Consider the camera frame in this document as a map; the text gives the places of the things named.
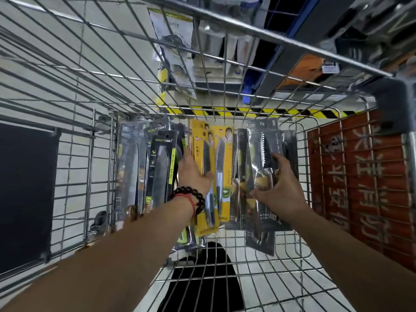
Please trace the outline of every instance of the tile floor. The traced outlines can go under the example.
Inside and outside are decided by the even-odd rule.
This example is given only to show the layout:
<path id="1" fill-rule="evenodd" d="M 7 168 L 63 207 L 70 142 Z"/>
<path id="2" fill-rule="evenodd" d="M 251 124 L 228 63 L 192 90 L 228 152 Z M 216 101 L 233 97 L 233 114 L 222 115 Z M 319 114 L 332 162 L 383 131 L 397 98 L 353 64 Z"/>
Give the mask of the tile floor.
<path id="1" fill-rule="evenodd" d="M 138 0 L 130 1 L 132 10 L 140 18 L 146 33 L 155 37 L 146 6 Z M 38 10 L 22 6 L 22 3 L 16 8 L 0 0 L 0 54 L 3 57 L 0 58 L 0 96 L 25 109 L 40 110 L 43 114 L 51 116 L 40 118 L 32 112 L 27 114 L 3 107 L 1 113 L 68 129 L 69 133 L 64 133 L 61 137 L 56 183 L 85 183 L 86 156 L 90 141 L 87 137 L 73 135 L 70 131 L 85 133 L 82 125 L 91 125 L 92 109 L 107 114 L 109 109 L 131 110 L 131 105 L 126 104 L 153 102 L 158 91 L 157 86 L 139 80 L 155 80 L 157 77 L 158 63 L 153 60 L 153 48 L 142 39 L 123 37 L 117 32 L 41 12 L 45 11 L 42 8 L 45 7 L 80 20 L 144 36 L 145 32 L 137 24 L 124 0 L 16 2 L 35 5 Z M 7 57 L 14 57 L 23 62 L 40 63 L 42 65 L 39 68 L 43 73 L 36 73 L 33 69 L 27 68 L 27 64 L 11 61 Z M 51 68 L 48 65 L 66 68 Z M 135 79 L 114 78 L 89 73 L 86 70 Z M 217 100 L 216 103 L 222 105 L 222 99 Z M 235 99 L 227 100 L 227 105 L 235 106 L 235 103 Z M 70 119 L 78 124 L 57 122 L 53 120 L 53 116 Z M 215 122 L 222 124 L 223 120 L 217 118 Z M 238 128 L 241 122 L 227 119 L 225 124 Z M 308 129 L 315 126 L 316 122 L 306 119 L 303 124 Z M 299 129 L 298 139 L 303 139 L 302 128 L 300 125 L 296 125 L 296 128 Z M 91 195 L 90 218 L 105 210 L 107 206 L 105 191 L 108 188 L 109 145 L 108 135 L 95 140 L 96 158 L 92 164 L 91 191 L 97 194 Z M 304 147 L 303 141 L 299 141 L 299 147 Z M 299 156 L 305 156 L 304 150 L 299 150 Z M 304 158 L 299 159 L 299 165 L 302 164 L 307 164 Z M 301 180 L 306 182 L 305 176 L 302 177 Z M 85 185 L 56 187 L 52 252 L 58 252 L 82 241 L 85 193 Z M 240 231 L 221 230 L 216 237 L 211 237 L 211 240 L 217 239 L 226 247 L 235 270 L 238 269 L 246 308 L 252 311 L 341 311 L 344 310 L 341 305 L 344 305 L 352 311 L 346 299 L 334 289 L 333 283 L 320 270 L 321 266 L 309 248 L 305 244 L 294 244 L 294 239 L 299 237 L 293 232 L 286 234 L 278 234 L 276 237 L 275 257 L 266 257 L 261 252 L 245 248 L 243 232 Z M 164 281 L 169 279 L 170 272 L 169 269 L 161 271 L 135 311 L 157 310 L 167 291 L 169 282 Z M 0 287 L 15 280 L 16 278 L 9 279 L 0 284 Z M 296 296 L 302 296 L 298 303 L 290 301 Z M 9 299 L 10 297 L 0 299 L 0 307 Z M 278 305 L 277 300 L 281 300 L 282 305 Z"/>

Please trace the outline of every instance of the grid pattern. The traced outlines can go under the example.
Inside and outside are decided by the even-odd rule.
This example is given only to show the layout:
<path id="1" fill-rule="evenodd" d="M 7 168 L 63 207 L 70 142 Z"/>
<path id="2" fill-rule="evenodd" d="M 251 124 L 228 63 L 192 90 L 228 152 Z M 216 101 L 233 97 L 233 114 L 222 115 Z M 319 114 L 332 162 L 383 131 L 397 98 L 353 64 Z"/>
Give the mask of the grid pattern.
<path id="1" fill-rule="evenodd" d="M 305 198 L 312 203 L 306 132 L 330 121 L 317 119 L 316 113 L 331 110 L 341 118 L 346 113 L 340 110 L 360 111 L 373 102 L 370 96 L 351 90 L 351 82 L 358 78 L 331 87 L 311 80 L 317 71 L 308 78 L 296 78 L 255 67 L 249 62 L 255 54 L 254 46 L 242 63 L 227 57 L 226 51 L 223 57 L 216 57 L 157 39 L 146 2 L 160 7 L 165 22 L 171 10 L 190 15 L 198 48 L 201 35 L 197 25 L 204 19 L 225 27 L 225 44 L 230 34 L 238 31 L 252 35 L 255 40 L 302 47 L 318 57 L 348 64 L 361 71 L 360 78 L 392 76 L 272 31 L 174 0 L 0 0 L 0 120 L 35 129 L 60 127 L 63 131 L 57 166 L 52 260 L 49 265 L 34 262 L 0 276 L 1 304 L 10 294 L 17 294 L 34 278 L 47 273 L 61 258 L 73 254 L 85 242 L 94 216 L 102 210 L 111 211 L 117 123 L 127 113 L 164 113 L 184 124 L 197 117 L 210 124 L 234 128 L 243 127 L 248 119 L 279 117 L 282 129 L 297 132 L 299 180 Z M 173 35 L 169 24 L 166 25 Z M 163 62 L 159 47 L 200 57 L 205 86 L 196 85 L 190 70 L 185 70 L 190 85 L 178 84 L 174 78 L 172 83 L 161 82 L 159 63 L 169 74 L 172 70 Z M 180 59 L 185 66 L 182 54 Z M 223 64 L 220 86 L 210 81 L 208 59 Z M 237 90 L 228 88 L 227 64 L 242 70 Z M 273 74 L 297 85 L 271 96 L 242 93 L 243 79 L 249 69 L 264 73 L 262 81 Z M 189 89 L 196 92 L 197 100 L 186 95 Z M 260 98 L 263 103 L 252 107 L 242 103 L 243 97 Z M 221 229 L 207 240 L 226 249 L 242 288 L 245 311 L 353 310 L 296 232 L 276 236 L 275 257 L 245 247 L 243 233 L 239 231 Z M 177 281 L 171 278 L 174 268 L 211 265 L 196 265 L 190 256 L 179 253 L 170 256 L 137 311 L 157 310 L 169 284 Z"/>

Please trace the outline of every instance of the black panel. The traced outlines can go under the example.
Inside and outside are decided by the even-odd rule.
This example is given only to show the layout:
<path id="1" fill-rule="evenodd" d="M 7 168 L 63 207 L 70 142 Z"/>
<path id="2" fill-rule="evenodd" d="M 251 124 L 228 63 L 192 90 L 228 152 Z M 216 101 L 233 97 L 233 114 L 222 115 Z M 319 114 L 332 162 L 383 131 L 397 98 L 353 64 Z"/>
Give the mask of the black panel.
<path id="1" fill-rule="evenodd" d="M 0 124 L 0 273 L 49 255 L 59 134 Z"/>

